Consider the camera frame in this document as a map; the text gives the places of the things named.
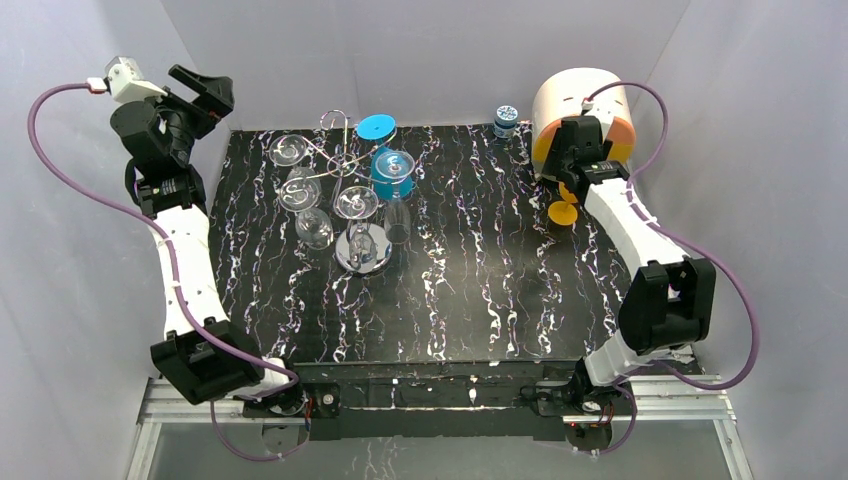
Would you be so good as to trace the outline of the orange plastic goblet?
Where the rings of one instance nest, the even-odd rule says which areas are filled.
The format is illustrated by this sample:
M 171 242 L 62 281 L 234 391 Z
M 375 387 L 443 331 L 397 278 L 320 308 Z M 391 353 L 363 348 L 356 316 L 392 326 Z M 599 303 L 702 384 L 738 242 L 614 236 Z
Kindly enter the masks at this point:
M 563 182 L 558 183 L 557 191 L 560 199 L 549 205 L 548 218 L 560 226 L 573 225 L 579 216 L 578 199 Z

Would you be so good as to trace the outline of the clear wine glass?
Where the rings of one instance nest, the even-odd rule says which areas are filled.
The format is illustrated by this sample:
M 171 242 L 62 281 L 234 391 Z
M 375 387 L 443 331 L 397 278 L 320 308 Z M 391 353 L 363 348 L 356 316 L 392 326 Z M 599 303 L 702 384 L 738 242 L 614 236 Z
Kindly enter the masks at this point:
M 334 240 L 329 215 L 318 207 L 322 189 L 316 179 L 299 177 L 283 183 L 278 200 L 284 210 L 295 215 L 295 231 L 310 249 L 323 250 Z
M 348 221 L 336 241 L 336 258 L 348 271 L 367 273 L 377 263 L 377 246 L 367 219 L 377 210 L 378 197 L 367 186 L 355 185 L 335 195 L 337 215 Z
M 296 180 L 315 180 L 314 170 L 301 164 L 308 150 L 307 139 L 298 134 L 283 135 L 271 142 L 268 156 L 277 167 L 286 170 L 285 186 L 294 185 Z

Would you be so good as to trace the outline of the blue plastic wine glass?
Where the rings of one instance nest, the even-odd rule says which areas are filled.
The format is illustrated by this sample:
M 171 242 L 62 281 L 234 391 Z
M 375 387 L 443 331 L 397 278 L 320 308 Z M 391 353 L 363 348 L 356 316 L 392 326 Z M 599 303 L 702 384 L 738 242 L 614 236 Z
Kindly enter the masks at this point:
M 413 160 L 407 159 L 405 152 L 387 146 L 395 132 L 396 121 L 388 114 L 365 117 L 356 128 L 361 139 L 377 143 L 377 150 L 372 154 L 370 178 L 374 191 L 382 200 L 391 200 L 395 193 L 406 198 L 414 186 L 411 174 Z

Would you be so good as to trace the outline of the clear wine glass front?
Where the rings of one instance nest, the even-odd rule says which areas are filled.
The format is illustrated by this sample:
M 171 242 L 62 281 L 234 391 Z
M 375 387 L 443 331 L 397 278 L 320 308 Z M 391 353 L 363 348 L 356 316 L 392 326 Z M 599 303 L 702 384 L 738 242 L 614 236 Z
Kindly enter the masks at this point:
M 367 219 L 377 210 L 378 197 L 367 186 L 355 185 L 335 195 L 337 215 L 348 221 L 336 241 L 336 258 L 348 271 L 367 273 L 377 263 L 377 246 Z

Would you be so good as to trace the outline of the clear champagne flute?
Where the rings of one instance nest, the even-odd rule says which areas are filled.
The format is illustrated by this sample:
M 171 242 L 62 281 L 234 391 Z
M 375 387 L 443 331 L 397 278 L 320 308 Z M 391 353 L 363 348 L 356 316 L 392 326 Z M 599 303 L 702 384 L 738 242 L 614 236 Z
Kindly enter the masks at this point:
M 384 229 L 392 244 L 410 237 L 411 213 L 404 197 L 411 191 L 414 159 L 403 151 L 386 150 L 372 163 L 372 179 L 378 197 L 387 201 Z

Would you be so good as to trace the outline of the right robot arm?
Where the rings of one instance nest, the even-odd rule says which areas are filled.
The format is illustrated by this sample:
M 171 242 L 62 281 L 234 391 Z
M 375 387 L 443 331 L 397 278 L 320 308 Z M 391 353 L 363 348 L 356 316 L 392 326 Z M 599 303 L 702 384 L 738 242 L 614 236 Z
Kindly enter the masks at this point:
M 637 213 L 642 204 L 625 166 L 610 157 L 613 145 L 603 122 L 588 114 L 533 130 L 536 174 L 562 183 L 576 197 L 603 227 L 631 276 L 613 336 L 581 358 L 567 382 L 540 381 L 522 392 L 543 417 L 580 412 L 588 402 L 606 408 L 628 376 L 709 332 L 715 267 L 691 257 L 652 229 L 651 217 Z

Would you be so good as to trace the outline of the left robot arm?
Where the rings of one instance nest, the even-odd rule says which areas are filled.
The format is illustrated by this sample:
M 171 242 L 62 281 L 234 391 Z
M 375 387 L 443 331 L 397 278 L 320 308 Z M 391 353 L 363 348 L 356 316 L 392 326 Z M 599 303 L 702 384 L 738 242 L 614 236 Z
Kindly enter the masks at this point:
M 169 74 L 195 98 L 146 80 L 130 57 L 117 56 L 105 69 L 105 84 L 119 104 L 110 126 L 131 156 L 125 188 L 154 237 L 164 281 L 164 338 L 151 346 L 151 359 L 193 405 L 226 397 L 273 400 L 299 378 L 283 360 L 261 356 L 256 341 L 224 312 L 211 265 L 204 184 L 190 163 L 195 142 L 233 111 L 233 81 L 178 64 Z

